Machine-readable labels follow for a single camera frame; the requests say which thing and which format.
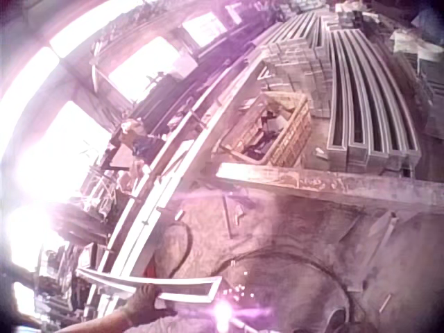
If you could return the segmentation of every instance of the metal frame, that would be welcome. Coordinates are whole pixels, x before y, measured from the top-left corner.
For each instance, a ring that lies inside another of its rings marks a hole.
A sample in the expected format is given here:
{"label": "metal frame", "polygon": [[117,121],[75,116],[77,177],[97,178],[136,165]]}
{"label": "metal frame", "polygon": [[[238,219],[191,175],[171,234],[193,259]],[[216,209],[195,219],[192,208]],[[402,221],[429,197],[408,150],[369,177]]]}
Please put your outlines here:
{"label": "metal frame", "polygon": [[393,92],[389,86],[387,78],[372,53],[372,47],[369,46],[370,42],[364,35],[358,32],[359,30],[353,30],[350,31],[350,34],[355,37],[356,43],[364,53],[364,59],[366,59],[371,67],[371,71],[375,75],[376,90],[380,90],[379,87],[382,89],[380,90],[381,93],[379,94],[379,100],[382,102],[385,99],[389,106],[388,110],[384,107],[385,122],[387,125],[389,125],[390,120],[393,122],[394,133],[392,134],[394,134],[394,138],[397,140],[398,144],[398,148],[394,148],[391,129],[390,126],[388,126],[389,152],[386,168],[389,170],[399,171],[406,160],[407,152],[405,129],[401,123],[400,111],[395,103]]}
{"label": "metal frame", "polygon": [[[361,31],[357,31],[357,33],[362,36],[363,39],[365,38],[364,34]],[[407,103],[404,96],[402,95],[398,83],[393,77],[393,74],[391,73],[387,64],[382,60],[381,55],[376,52],[374,47],[370,47],[370,50],[378,61],[380,67],[382,68],[382,71],[385,73],[385,76],[388,78],[389,86],[391,87],[391,91],[393,92],[395,101],[399,107],[398,110],[400,112],[400,123],[404,129],[403,134],[405,135],[406,140],[405,151],[407,153],[407,164],[410,167],[414,168],[421,158],[421,149],[418,136],[413,125],[413,120],[410,115],[409,107],[407,106]]]}
{"label": "metal frame", "polygon": [[[346,77],[348,81],[348,163],[357,163],[364,168],[366,168],[368,152],[369,152],[369,128],[368,128],[368,118],[369,118],[369,105],[368,96],[363,84],[362,73],[358,70],[359,65],[357,64],[355,54],[350,48],[348,40],[345,38],[343,31],[337,31],[337,40],[342,45],[342,52],[344,58],[348,61],[346,63],[348,70],[346,71]],[[358,112],[360,114],[361,132],[362,132],[362,142],[355,140],[355,133],[357,129],[355,128],[355,118],[358,117]]]}
{"label": "metal frame", "polygon": [[[387,127],[386,112],[384,105],[381,101],[381,92],[377,88],[375,77],[370,69],[369,63],[364,56],[364,52],[356,44],[354,35],[350,31],[344,31],[344,35],[348,38],[352,50],[355,52],[357,62],[359,63],[362,72],[362,78],[364,84],[366,83],[370,91],[366,91],[368,99],[371,99],[374,103],[375,109],[371,110],[371,105],[369,105],[370,119],[368,122],[369,133],[371,133],[371,140],[369,141],[370,152],[368,154],[369,158],[367,161],[367,170],[374,173],[380,173],[384,169],[387,161],[389,160],[389,153],[391,152],[391,139],[389,135],[389,129]],[[373,123],[371,113],[374,113],[374,118],[377,120],[377,124]],[[381,151],[375,150],[375,130],[379,132],[379,137],[381,139]]]}
{"label": "metal frame", "polygon": [[[104,288],[105,292],[127,299],[136,291],[136,288],[144,284],[155,284],[163,291],[159,298],[173,302],[186,303],[211,303],[221,286],[222,277],[204,277],[198,279],[153,279],[147,277],[116,277],[107,273],[99,273],[86,268],[78,268],[77,273],[89,282]],[[191,289],[200,289],[210,285],[207,293],[190,294]]]}
{"label": "metal frame", "polygon": [[[330,127],[328,130],[327,139],[327,155],[330,169],[333,171],[345,171],[347,167],[347,138],[348,138],[348,113],[345,112],[345,108],[340,110],[339,99],[346,100],[346,91],[344,90],[345,81],[344,77],[338,77],[341,75],[341,57],[337,51],[337,45],[333,33],[330,38],[330,49],[332,50],[332,112],[330,118]],[[341,143],[334,143],[334,135],[339,130],[336,128],[336,120],[339,117],[339,112],[342,112],[342,133]]]}

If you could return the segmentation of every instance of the welding cable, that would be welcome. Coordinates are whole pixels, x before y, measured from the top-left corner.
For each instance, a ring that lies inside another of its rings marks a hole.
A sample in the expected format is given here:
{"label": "welding cable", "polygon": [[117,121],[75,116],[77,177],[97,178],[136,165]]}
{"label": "welding cable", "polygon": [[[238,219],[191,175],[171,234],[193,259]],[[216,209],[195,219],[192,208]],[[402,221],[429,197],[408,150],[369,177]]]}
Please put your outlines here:
{"label": "welding cable", "polygon": [[183,264],[187,261],[189,254],[191,253],[191,250],[193,248],[193,232],[191,231],[191,228],[189,225],[187,225],[184,222],[174,222],[168,225],[168,228],[171,227],[184,227],[185,232],[187,233],[187,248],[185,249],[185,252],[182,256],[182,259],[179,261],[179,263],[174,267],[170,274],[168,274],[168,278],[172,279],[174,278],[174,275],[182,268]]}
{"label": "welding cable", "polygon": [[340,278],[325,265],[319,264],[318,262],[306,256],[290,253],[289,249],[292,249],[292,251],[295,250],[293,246],[267,246],[263,248],[258,248],[257,250],[242,253],[240,255],[235,255],[234,257],[223,261],[221,265],[219,265],[215,270],[212,271],[211,276],[220,275],[228,267],[231,267],[231,262],[233,260],[236,262],[240,262],[245,259],[278,258],[304,264],[328,276],[328,278],[332,280],[335,285],[337,285],[337,287],[342,291],[343,298],[345,300],[346,322],[351,321],[351,319],[353,318],[352,297],[348,293],[347,287],[341,282]]}

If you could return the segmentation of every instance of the work glove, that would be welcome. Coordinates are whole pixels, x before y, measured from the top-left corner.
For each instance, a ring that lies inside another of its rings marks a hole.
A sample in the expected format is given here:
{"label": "work glove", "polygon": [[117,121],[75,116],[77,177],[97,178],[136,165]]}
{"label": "work glove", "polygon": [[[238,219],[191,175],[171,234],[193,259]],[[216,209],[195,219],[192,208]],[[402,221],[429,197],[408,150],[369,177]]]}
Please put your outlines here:
{"label": "work glove", "polygon": [[160,289],[154,284],[144,284],[137,288],[128,302],[121,308],[133,327],[149,324],[159,318],[175,316],[172,309],[156,309],[155,299],[159,296]]}

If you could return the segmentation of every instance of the worker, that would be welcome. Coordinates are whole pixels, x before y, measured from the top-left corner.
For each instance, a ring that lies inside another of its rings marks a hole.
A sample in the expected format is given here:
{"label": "worker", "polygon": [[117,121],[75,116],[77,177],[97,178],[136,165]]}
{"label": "worker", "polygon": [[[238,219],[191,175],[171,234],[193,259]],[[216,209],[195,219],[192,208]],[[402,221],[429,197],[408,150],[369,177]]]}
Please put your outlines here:
{"label": "worker", "polygon": [[104,317],[72,325],[59,332],[69,333],[122,333],[132,327],[149,324],[160,318],[175,316],[172,309],[156,309],[154,302],[160,290],[154,284],[145,284],[123,306]]}

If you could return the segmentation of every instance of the concrete floor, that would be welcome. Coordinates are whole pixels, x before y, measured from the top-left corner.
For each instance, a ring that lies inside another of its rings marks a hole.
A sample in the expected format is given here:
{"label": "concrete floor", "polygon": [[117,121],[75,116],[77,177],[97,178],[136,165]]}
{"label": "concrete floor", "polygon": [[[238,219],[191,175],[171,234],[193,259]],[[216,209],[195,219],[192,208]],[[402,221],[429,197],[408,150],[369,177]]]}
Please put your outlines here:
{"label": "concrete floor", "polygon": [[[338,282],[295,260],[299,255],[334,271],[347,287],[356,288],[366,280],[364,291],[350,293],[355,320],[370,321],[380,332],[435,332],[427,324],[434,318],[444,287],[442,216],[423,214],[400,223],[365,269],[366,258],[384,236],[384,230],[372,237],[368,232],[384,210],[264,191],[243,189],[241,193],[249,198],[249,207],[244,205],[246,215],[239,226],[234,224],[239,203],[228,199],[233,239],[225,226],[220,190],[200,187],[177,195],[185,211],[182,222],[191,229],[193,240],[175,278],[208,276],[222,261],[266,247],[279,254],[241,260],[221,271],[232,286],[246,286],[246,296],[239,301],[242,308],[270,309],[246,319],[256,328],[292,332],[306,327],[320,332],[333,309],[348,308]],[[359,220],[347,232],[357,216]],[[155,256],[160,277],[168,276],[178,265],[188,238],[184,225],[166,229]],[[379,315],[378,309],[390,293],[392,298]]]}

